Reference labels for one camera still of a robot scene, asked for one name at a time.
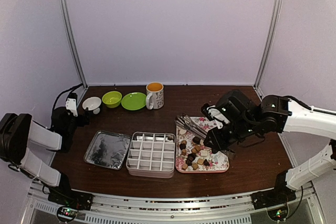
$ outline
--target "white floral mug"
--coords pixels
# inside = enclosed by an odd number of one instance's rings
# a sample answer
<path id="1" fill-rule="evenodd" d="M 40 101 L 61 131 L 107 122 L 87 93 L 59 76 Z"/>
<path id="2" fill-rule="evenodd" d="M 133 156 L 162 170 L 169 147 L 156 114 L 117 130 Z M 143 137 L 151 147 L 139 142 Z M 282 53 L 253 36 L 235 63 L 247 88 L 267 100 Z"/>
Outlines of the white floral mug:
<path id="1" fill-rule="evenodd" d="M 149 110 L 159 109 L 163 106 L 163 84 L 159 82 L 152 82 L 146 86 L 147 97 L 146 107 Z"/>

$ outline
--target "white wall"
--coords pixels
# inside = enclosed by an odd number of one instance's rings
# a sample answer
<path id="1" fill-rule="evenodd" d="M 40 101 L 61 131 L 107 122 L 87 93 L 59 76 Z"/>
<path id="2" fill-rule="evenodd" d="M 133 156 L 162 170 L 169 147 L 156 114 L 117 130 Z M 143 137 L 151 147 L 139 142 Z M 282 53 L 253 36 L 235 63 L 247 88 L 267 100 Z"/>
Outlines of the white wall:
<path id="1" fill-rule="evenodd" d="M 274 0 L 67 0 L 89 84 L 253 84 Z"/>
<path id="2" fill-rule="evenodd" d="M 50 125 L 59 92 L 80 83 L 59 0 L 0 0 L 0 118 L 30 113 Z M 51 153 L 32 146 L 44 160 Z M 18 223 L 30 180 L 0 161 L 0 222 Z"/>
<path id="3" fill-rule="evenodd" d="M 264 94 L 290 94 L 336 110 L 336 0 L 283 0 L 275 41 L 261 82 Z M 299 164 L 328 139 L 287 133 Z M 327 223 L 336 223 L 336 173 L 314 181 Z"/>

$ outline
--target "orange liquid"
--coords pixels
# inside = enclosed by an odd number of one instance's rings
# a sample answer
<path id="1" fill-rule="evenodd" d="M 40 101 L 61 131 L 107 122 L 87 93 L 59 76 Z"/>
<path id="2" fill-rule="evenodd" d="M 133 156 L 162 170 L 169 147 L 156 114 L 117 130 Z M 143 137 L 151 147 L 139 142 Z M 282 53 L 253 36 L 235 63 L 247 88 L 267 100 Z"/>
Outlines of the orange liquid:
<path id="1" fill-rule="evenodd" d="M 163 89 L 163 85 L 158 82 L 152 82 L 151 84 L 147 86 L 147 89 L 152 92 L 158 92 L 161 89 Z"/>

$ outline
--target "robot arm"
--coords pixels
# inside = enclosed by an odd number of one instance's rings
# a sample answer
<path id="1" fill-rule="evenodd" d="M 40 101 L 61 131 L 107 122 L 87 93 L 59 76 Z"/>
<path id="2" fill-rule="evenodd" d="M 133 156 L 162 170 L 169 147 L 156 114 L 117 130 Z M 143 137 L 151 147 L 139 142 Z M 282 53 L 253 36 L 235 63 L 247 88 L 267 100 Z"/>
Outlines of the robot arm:
<path id="1" fill-rule="evenodd" d="M 9 168 L 40 180 L 49 188 L 48 200 L 87 210 L 93 196 L 73 191 L 65 174 L 45 164 L 27 147 L 31 141 L 50 151 L 69 152 L 76 128 L 89 123 L 87 112 L 78 115 L 76 103 L 77 95 L 71 93 L 65 107 L 53 109 L 50 130 L 33 121 L 29 114 L 7 113 L 0 121 L 0 158 L 9 162 Z"/>
<path id="2" fill-rule="evenodd" d="M 268 132 L 304 132 L 331 138 L 317 155 L 298 167 L 277 176 L 275 188 L 253 194 L 256 209 L 269 207 L 279 195 L 294 200 L 295 190 L 308 181 L 336 167 L 336 112 L 309 107 L 293 97 L 266 96 L 255 105 L 238 90 L 225 94 L 215 106 L 205 104 L 202 113 L 216 120 L 216 128 L 208 131 L 204 145 L 213 151 L 231 152 L 233 143 L 241 143 L 251 135 Z"/>

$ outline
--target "wooden table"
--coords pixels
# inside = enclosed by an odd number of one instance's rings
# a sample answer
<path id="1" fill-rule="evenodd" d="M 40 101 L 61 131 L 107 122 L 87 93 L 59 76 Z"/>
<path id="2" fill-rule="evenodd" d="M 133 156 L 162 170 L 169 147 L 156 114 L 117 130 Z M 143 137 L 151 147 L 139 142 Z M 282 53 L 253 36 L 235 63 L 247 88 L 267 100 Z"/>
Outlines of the wooden table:
<path id="1" fill-rule="evenodd" d="M 219 174 L 181 174 L 175 170 L 170 179 L 146 178 L 129 175 L 125 165 L 117 171 L 83 161 L 84 154 L 98 130 L 127 135 L 136 131 L 175 134 L 174 118 L 177 115 L 184 112 L 189 116 L 202 116 L 200 109 L 204 103 L 214 104 L 232 89 L 241 89 L 255 103 L 260 103 L 252 87 L 165 86 L 165 105 L 159 110 L 150 111 L 144 108 L 130 112 L 122 106 L 116 109 L 104 107 L 98 116 L 91 118 L 90 125 L 77 128 L 70 152 L 57 153 L 52 166 L 68 175 L 73 189 L 120 196 L 203 197 L 274 187 L 276 175 L 291 167 L 276 133 L 267 134 L 265 142 L 250 148 L 235 145 L 232 149 L 237 153 L 236 159 L 230 162 L 227 172 Z M 118 90 L 123 95 L 136 91 L 145 93 L 144 86 L 90 87 L 84 99 L 102 97 L 112 90 Z M 246 144 L 255 140 L 255 137 L 250 137 Z"/>

